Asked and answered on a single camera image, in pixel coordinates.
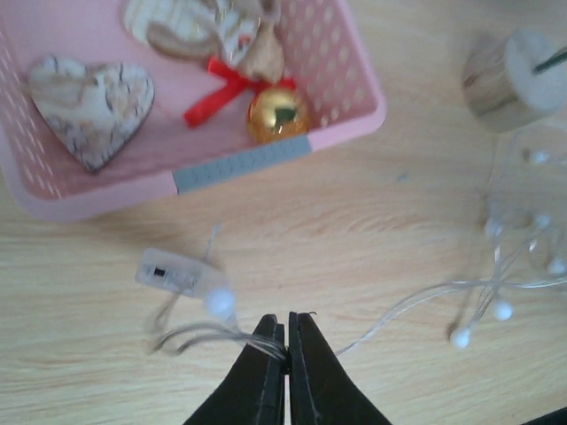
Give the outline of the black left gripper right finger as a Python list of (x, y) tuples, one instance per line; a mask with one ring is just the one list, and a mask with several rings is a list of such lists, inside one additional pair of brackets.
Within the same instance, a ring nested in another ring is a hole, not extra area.
[(390, 422), (350, 379), (309, 313), (289, 314), (288, 335), (293, 424)]

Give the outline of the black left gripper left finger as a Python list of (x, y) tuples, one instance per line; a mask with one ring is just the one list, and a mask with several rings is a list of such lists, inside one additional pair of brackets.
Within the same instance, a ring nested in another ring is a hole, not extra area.
[(285, 369), (285, 359), (246, 346), (225, 379), (185, 424), (282, 424)]

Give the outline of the clear battery box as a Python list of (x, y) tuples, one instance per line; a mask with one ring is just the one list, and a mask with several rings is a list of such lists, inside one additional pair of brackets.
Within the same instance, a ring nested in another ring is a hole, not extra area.
[(204, 298), (211, 290), (230, 287), (227, 276), (206, 262), (155, 248), (144, 251), (135, 280), (189, 298)]

